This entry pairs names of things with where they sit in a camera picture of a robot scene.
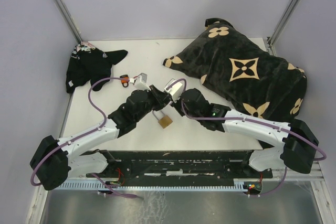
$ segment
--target white wall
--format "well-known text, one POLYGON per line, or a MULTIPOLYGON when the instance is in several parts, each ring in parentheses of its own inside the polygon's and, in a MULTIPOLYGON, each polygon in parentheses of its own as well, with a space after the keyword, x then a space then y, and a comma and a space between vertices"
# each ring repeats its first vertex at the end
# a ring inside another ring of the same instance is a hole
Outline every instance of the white wall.
POLYGON ((276 53, 306 71, 308 90, 300 110, 327 153, 320 163, 336 205, 336 6, 335 0, 301 0, 276 42, 276 53))
POLYGON ((0 223, 24 222, 34 188, 29 161, 58 136, 65 73, 76 42, 53 0, 0 0, 0 223))
POLYGON ((84 40, 197 37, 206 18, 270 36, 289 0, 64 0, 84 40))

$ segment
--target tan flower pattern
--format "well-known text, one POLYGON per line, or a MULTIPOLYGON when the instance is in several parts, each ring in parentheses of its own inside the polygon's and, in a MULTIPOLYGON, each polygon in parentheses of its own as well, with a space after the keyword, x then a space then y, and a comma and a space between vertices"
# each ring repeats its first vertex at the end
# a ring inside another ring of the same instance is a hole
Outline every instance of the tan flower pattern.
POLYGON ((201 84, 203 84, 205 82, 206 77, 207 77, 207 74, 205 74, 201 77, 201 84))
POLYGON ((250 115, 256 117, 256 118, 263 118, 262 114, 267 110, 269 106, 269 102, 265 102, 263 105, 259 106, 257 109, 252 107, 251 105, 247 103, 243 103, 244 109, 250 113, 250 115))
POLYGON ((173 56, 173 57, 170 57, 166 62, 165 62, 165 66, 170 68, 170 66, 172 65, 172 63, 175 63, 175 64, 181 64, 183 63, 183 61, 178 57, 178 56, 173 56))
POLYGON ((301 99, 301 98, 296 100, 296 102, 294 104, 294 107, 290 110, 290 114, 294 115, 299 111, 302 101, 303 101, 303 99, 301 99))
POLYGON ((297 68, 297 67, 294 67, 294 65, 292 63, 288 63, 288 70, 294 70, 294 69, 297 69, 299 70, 300 72, 304 73, 305 71, 301 68, 297 68))
POLYGON ((250 60, 237 60, 230 58, 232 64, 232 74, 229 82, 241 78, 254 78, 260 80, 257 72, 258 60, 259 58, 250 60))
POLYGON ((225 36, 225 35, 228 35, 229 34, 229 28, 228 27, 215 27, 215 28, 212 28, 211 30, 209 30, 209 38, 214 38, 216 37, 217 35, 220 35, 220 36, 225 36))

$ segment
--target white cable clip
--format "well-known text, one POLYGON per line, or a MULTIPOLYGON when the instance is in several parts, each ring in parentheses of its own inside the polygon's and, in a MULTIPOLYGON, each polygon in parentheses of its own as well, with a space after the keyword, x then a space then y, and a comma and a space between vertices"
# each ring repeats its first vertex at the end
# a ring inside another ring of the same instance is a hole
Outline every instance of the white cable clip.
POLYGON ((128 83, 134 84, 135 80, 136 80, 136 78, 130 78, 129 81, 128 81, 128 83))

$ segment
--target metal frame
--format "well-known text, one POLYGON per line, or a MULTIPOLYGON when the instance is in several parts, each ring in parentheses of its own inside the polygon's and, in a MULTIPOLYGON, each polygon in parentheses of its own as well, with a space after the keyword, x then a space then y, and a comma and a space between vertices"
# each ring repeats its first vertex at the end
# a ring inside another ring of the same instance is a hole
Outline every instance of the metal frame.
POLYGON ((72 19, 67 6, 64 4, 62 0, 54 0, 54 2, 59 12, 61 13, 62 17, 64 18, 65 22, 67 23, 69 29, 71 30, 73 36, 75 37, 76 41, 80 43, 82 41, 80 31, 78 27, 75 25, 75 22, 72 19))
POLYGON ((279 38, 281 32, 283 31, 286 23, 288 22, 290 16, 292 15, 294 9, 298 5, 300 0, 290 0, 282 17, 280 18, 280 21, 278 22, 277 26, 274 29, 273 34, 271 37, 268 39, 268 43, 270 45, 270 48, 273 47, 277 39, 279 38))

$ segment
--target padlock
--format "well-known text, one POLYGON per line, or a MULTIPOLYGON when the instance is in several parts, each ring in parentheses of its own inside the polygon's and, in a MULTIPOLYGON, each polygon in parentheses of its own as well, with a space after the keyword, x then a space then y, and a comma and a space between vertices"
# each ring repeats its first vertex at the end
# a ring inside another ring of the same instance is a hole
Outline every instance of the padlock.
POLYGON ((157 119, 159 125, 161 125, 161 127, 167 128, 169 125, 172 124, 173 120, 171 120, 171 118, 169 116, 167 116, 162 110, 160 110, 161 114, 163 115, 163 117, 161 119, 159 119, 156 115, 154 110, 152 111, 153 116, 157 119))
POLYGON ((168 127, 169 125, 171 125, 173 120, 171 120, 171 118, 169 116, 165 115, 160 120, 158 120, 158 122, 161 125, 161 127, 164 129, 164 128, 168 127))

